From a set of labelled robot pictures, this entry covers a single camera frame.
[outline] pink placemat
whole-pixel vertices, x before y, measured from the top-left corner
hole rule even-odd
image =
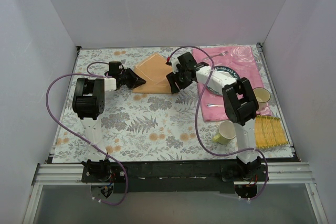
[[[214,47],[203,48],[203,50],[213,58],[215,66],[229,67],[237,72],[240,78],[246,77],[249,79],[252,88],[264,87],[250,46]],[[204,61],[211,66],[211,61],[201,51],[194,49],[193,56],[197,62]],[[197,84],[199,94],[203,86],[203,84]],[[215,95],[207,89],[205,90],[201,100],[202,116],[205,122],[228,119],[223,107],[207,107],[207,104],[224,105],[223,97]],[[267,105],[261,112],[258,112],[258,114],[272,115],[272,112]]]

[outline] wall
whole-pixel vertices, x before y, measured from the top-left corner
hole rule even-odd
[[[77,46],[255,44],[285,0],[51,0]]]
[[[21,223],[36,165],[48,157],[56,132],[46,89],[72,70],[76,48],[50,0],[0,5],[0,223]],[[68,82],[50,99],[57,116]]]
[[[295,149],[309,161],[330,223],[336,222],[336,0],[286,0],[265,56]]]

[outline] table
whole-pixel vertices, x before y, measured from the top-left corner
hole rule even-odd
[[[271,92],[269,101],[273,116],[280,117],[278,105],[272,91],[263,60],[256,45],[251,46],[258,70],[265,88]],[[81,49],[74,72],[86,73],[86,67],[93,61],[120,61],[133,68],[137,63],[158,52],[168,57],[176,47],[143,47],[113,49]],[[178,55],[191,49],[182,49]],[[103,74],[107,65],[93,65],[91,71]],[[72,97],[78,76],[73,77],[69,95],[62,113],[64,125],[84,136],[79,118],[72,110]],[[198,159],[235,158],[217,157],[205,152],[195,134],[195,109],[198,101],[195,83],[179,94],[134,94],[126,87],[106,96],[105,111],[102,115],[103,140],[107,151],[122,162],[128,161],[171,161]],[[234,139],[228,145],[212,142],[218,122],[203,122],[198,115],[198,128],[205,146],[216,153],[229,153],[237,150]],[[263,150],[267,158],[293,157],[291,146]],[[53,163],[80,163],[87,158],[87,145],[82,140],[59,129],[55,138]]]

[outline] yellow bamboo mat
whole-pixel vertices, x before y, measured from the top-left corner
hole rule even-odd
[[[255,125],[257,148],[271,148],[288,144],[280,118],[258,115]]]

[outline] cup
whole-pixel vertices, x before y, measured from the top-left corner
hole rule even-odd
[[[229,120],[222,121],[217,129],[212,141],[219,144],[228,144],[231,139],[236,137],[236,130],[233,123]]]
[[[271,94],[264,88],[255,88],[253,89],[253,92],[259,104],[258,111],[261,111],[267,106],[267,102],[271,99]]]

